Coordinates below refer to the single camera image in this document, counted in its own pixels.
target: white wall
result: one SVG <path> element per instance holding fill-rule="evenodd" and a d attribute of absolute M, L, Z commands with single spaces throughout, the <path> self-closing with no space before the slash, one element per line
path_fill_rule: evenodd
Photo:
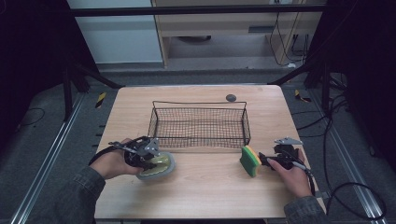
<path fill-rule="evenodd" d="M 71 8 L 151 7 L 149 0 L 68 0 Z M 96 63 L 161 63 L 153 16 L 76 18 Z"/>

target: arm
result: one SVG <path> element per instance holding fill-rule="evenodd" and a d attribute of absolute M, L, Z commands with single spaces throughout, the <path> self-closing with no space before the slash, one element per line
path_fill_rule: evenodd
<path fill-rule="evenodd" d="M 299 150 L 299 158 L 304 161 L 301 150 Z M 308 178 L 302 169 L 292 167 L 286 170 L 274 160 L 268 160 L 268 162 L 279 173 L 286 188 L 297 198 L 284 207 L 289 223 L 330 223 L 317 199 L 312 195 Z"/>
<path fill-rule="evenodd" d="M 96 201 L 105 187 L 105 179 L 136 175 L 142 170 L 126 164 L 122 150 L 108 152 L 67 182 L 34 223 L 92 223 Z"/>

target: horizontal black beam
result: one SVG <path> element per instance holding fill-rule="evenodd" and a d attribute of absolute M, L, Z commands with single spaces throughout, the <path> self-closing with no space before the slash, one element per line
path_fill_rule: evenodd
<path fill-rule="evenodd" d="M 214 13 L 319 12 L 340 6 L 315 5 L 235 5 L 198 7 L 117 7 L 52 10 L 50 13 L 74 17 L 141 16 Z"/>

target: person's right hand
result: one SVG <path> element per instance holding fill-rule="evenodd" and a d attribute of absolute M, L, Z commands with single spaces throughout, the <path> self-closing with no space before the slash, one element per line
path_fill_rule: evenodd
<path fill-rule="evenodd" d="M 298 150 L 299 159 L 304 162 L 303 152 Z M 277 161 L 267 159 L 270 165 L 279 173 L 285 182 L 286 188 L 293 193 L 296 197 L 302 198 L 305 196 L 312 196 L 311 189 L 309 188 L 308 177 L 305 172 L 299 167 L 293 166 L 287 170 L 283 168 Z"/>

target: sponge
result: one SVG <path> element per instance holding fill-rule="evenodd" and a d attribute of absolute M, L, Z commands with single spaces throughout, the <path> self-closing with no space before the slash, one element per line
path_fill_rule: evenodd
<path fill-rule="evenodd" d="M 250 146 L 242 147 L 242 157 L 240 161 L 251 177 L 256 176 L 257 169 L 262 164 L 256 152 L 254 152 Z"/>

